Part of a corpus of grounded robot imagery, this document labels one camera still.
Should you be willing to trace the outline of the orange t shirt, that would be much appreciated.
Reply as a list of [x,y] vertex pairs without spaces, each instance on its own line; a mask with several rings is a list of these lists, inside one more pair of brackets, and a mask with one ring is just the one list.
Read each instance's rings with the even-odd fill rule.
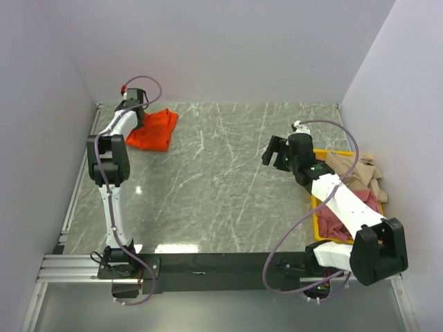
[[169,109],[147,113],[143,126],[132,130],[125,142],[130,147],[144,151],[166,152],[178,119],[179,115]]

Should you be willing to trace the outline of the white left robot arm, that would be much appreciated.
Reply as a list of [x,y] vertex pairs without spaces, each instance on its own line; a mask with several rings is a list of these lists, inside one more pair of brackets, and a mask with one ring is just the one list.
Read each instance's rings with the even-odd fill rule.
[[123,87],[122,101],[110,123],[96,135],[87,138],[87,165],[90,179],[98,186],[105,211],[107,239],[104,252],[98,255],[100,267],[129,278],[141,267],[128,228],[125,212],[125,185],[130,175],[126,139],[143,126],[142,89]]

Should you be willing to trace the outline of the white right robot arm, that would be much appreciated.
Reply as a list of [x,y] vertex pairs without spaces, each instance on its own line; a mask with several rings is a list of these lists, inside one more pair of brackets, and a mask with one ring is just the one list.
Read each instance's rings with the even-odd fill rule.
[[306,247],[303,268],[319,276],[327,268],[351,272],[364,286],[408,269],[404,227],[396,218],[386,219],[368,207],[326,162],[316,158],[312,137],[294,133],[288,138],[272,136],[262,154],[264,165],[291,172],[296,182],[343,223],[353,244],[331,240]]

